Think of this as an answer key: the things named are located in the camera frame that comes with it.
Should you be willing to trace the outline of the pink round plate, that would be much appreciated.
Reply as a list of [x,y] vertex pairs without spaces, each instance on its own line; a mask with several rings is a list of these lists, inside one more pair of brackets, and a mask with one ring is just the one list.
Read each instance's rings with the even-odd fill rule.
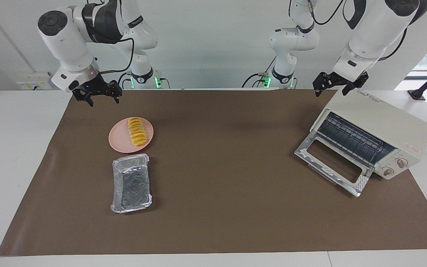
[[132,140],[129,137],[128,121],[130,118],[128,117],[115,124],[110,130],[108,142],[112,149],[120,153],[131,154],[139,152],[149,145],[153,139],[154,128],[148,120],[142,117],[140,119],[143,122],[143,126],[147,134],[147,142],[141,146],[135,146],[132,143]]

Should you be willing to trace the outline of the aluminium foil tray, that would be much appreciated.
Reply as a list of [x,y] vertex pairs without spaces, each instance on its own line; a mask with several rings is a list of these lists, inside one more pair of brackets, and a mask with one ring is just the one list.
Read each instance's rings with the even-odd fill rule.
[[112,162],[114,190],[111,211],[116,214],[140,211],[152,204],[149,156],[134,154]]

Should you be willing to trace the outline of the white wall power outlet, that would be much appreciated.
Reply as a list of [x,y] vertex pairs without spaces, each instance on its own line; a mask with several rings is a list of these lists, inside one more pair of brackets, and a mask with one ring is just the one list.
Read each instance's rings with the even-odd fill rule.
[[57,90],[50,72],[21,73],[16,84],[21,90]]

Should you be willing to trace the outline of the cream toaster oven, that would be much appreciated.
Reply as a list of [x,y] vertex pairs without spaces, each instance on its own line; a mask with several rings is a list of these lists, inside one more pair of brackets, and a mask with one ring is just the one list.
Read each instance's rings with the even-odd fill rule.
[[[392,179],[401,174],[423,157],[427,145],[427,122],[371,93],[357,89],[343,96],[342,92],[338,91],[317,117],[311,131],[318,132],[330,112],[396,148],[374,165],[374,171],[381,177],[383,167],[394,170],[392,175],[383,177],[385,179]],[[397,158],[406,159],[408,167],[405,169],[398,167]]]

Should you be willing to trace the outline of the yellow ridged bread loaf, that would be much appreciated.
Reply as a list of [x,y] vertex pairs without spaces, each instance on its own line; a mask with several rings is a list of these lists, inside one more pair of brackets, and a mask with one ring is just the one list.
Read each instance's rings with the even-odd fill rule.
[[131,142],[135,146],[143,146],[147,140],[147,133],[140,117],[131,117],[128,120],[128,131]]

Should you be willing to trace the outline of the glass oven door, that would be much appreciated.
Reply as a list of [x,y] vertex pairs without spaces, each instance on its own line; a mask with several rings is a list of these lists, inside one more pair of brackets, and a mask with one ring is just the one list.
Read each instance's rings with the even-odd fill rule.
[[[328,147],[330,150],[337,153],[339,156],[347,159],[347,161],[353,163],[361,169],[360,175],[357,177],[355,182],[349,181],[344,176],[339,174],[336,170],[332,169],[330,166],[317,159],[313,156],[308,149],[313,144],[314,141],[318,141]],[[328,179],[334,184],[337,184],[344,188],[346,191],[356,196],[357,198],[361,196],[363,189],[368,183],[370,177],[372,176],[375,167],[361,157],[356,157],[355,154],[346,154],[344,151],[340,150],[341,146],[334,142],[332,139],[324,137],[321,133],[312,130],[305,140],[299,145],[295,150],[294,154],[300,157],[305,161],[312,169],[321,174],[323,177]]]

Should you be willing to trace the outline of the brown table mat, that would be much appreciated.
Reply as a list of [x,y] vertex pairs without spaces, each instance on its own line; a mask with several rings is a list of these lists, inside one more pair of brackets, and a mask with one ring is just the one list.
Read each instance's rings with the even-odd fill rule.
[[[127,91],[71,99],[0,256],[427,249],[410,171],[356,198],[294,154],[334,95],[310,90]],[[120,120],[154,127],[152,204],[115,214],[108,143]]]

